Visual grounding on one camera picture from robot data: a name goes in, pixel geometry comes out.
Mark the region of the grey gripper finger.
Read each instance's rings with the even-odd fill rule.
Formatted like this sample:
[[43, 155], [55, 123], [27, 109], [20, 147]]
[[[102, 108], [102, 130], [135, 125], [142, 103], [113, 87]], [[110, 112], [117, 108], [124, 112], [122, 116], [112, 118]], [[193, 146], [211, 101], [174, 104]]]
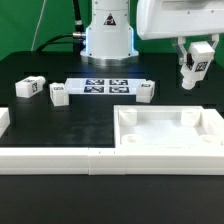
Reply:
[[219, 35], [218, 34], [210, 34], [207, 36], [206, 39], [207, 46], [206, 46], [206, 52], [211, 53], [214, 52], [218, 46], [219, 43]]
[[178, 55], [178, 63], [184, 65], [187, 63], [187, 50], [185, 48], [186, 38], [185, 37], [174, 37], [172, 39], [172, 46]]

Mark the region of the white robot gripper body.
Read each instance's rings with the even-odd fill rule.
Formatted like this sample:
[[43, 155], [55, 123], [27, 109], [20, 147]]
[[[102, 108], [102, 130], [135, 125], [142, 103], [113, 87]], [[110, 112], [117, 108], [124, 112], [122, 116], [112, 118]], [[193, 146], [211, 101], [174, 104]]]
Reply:
[[224, 33], [224, 0], [139, 0], [142, 40]]

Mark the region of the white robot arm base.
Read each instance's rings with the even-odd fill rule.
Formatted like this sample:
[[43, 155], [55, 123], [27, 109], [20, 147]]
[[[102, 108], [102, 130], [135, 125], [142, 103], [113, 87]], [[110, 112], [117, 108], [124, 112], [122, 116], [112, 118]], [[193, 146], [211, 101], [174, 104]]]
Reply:
[[92, 21], [80, 52], [83, 62], [118, 66], [137, 60], [129, 10], [130, 0], [92, 0]]

